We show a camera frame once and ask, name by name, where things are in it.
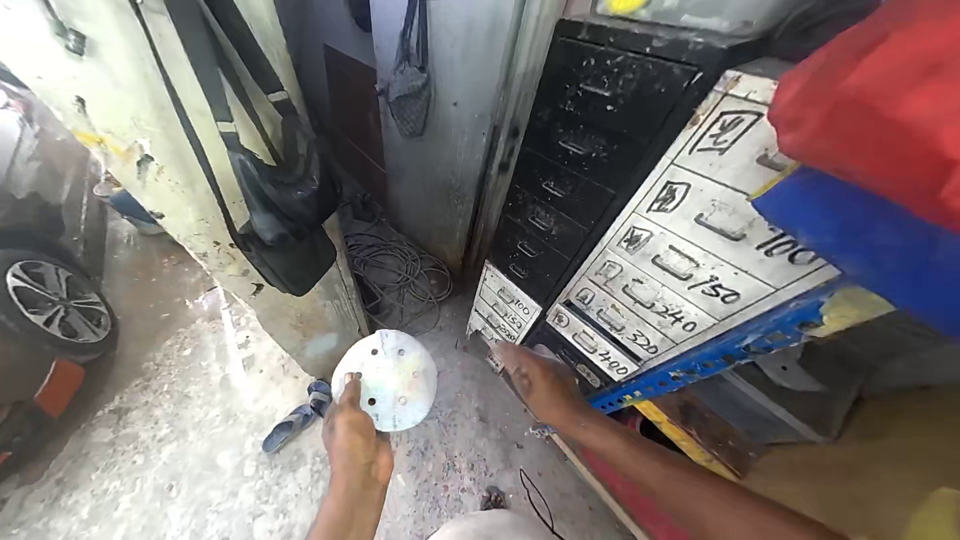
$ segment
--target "concrete floor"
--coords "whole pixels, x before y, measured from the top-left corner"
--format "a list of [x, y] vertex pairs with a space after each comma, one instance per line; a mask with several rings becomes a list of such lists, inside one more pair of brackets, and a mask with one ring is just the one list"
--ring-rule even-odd
[[[329, 478], [317, 424], [259, 451], [310, 378], [183, 249], [110, 222], [105, 291], [122, 333], [42, 451], [0, 484], [0, 537], [302, 538]], [[395, 434], [395, 477], [378, 538], [421, 539], [478, 509], [497, 485], [533, 510], [524, 468], [567, 538], [627, 538], [531, 416], [465, 344], [472, 294], [444, 304], [421, 341], [440, 370], [434, 408]]]

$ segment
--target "car wheel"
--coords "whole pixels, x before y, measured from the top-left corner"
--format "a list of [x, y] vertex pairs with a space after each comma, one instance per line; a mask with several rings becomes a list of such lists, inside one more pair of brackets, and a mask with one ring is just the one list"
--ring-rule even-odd
[[116, 345], [116, 316], [86, 274], [41, 252], [0, 249], [0, 324], [57, 356], [86, 360]]

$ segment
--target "sanding disc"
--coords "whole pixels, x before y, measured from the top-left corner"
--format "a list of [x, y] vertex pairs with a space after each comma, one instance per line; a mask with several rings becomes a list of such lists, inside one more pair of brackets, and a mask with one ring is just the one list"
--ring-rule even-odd
[[437, 364], [412, 335], [378, 330], [357, 341], [333, 371], [333, 398], [344, 393], [344, 375], [363, 374], [360, 408], [381, 431], [403, 431], [426, 418], [437, 396]]

